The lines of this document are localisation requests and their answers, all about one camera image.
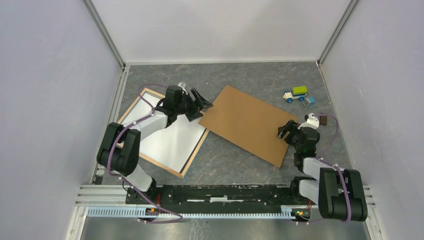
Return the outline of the brown cardboard backing board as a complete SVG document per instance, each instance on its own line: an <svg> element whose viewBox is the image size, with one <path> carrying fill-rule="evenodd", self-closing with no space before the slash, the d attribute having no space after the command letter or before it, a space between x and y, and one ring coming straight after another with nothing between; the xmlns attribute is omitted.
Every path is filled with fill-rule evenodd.
<svg viewBox="0 0 424 240"><path fill-rule="evenodd" d="M199 124L225 140L281 167L288 144L278 128L298 117L226 85Z"/></svg>

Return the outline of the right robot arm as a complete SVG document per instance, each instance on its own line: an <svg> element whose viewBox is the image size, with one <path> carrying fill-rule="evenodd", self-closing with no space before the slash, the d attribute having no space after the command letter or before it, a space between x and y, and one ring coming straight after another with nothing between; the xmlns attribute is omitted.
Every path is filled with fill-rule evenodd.
<svg viewBox="0 0 424 240"><path fill-rule="evenodd" d="M318 158L320 133L293 120L278 128L277 137L293 146L293 163L305 177L293 180L298 194L316 203L324 219L364 222L368 206L359 171Z"/></svg>

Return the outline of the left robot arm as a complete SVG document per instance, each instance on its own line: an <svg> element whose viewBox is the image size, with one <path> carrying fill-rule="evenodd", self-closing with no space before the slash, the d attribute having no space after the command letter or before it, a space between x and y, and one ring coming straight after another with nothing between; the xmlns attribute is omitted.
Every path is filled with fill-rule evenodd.
<svg viewBox="0 0 424 240"><path fill-rule="evenodd" d="M96 161L112 176L122 177L135 191L149 192L155 180L139 166L140 145L146 138L160 133L184 116L188 122L200 119L203 111L213 107L195 89L186 91L182 85L169 85L156 104L143 96L150 110L127 124L111 122L107 125L97 152Z"/></svg>

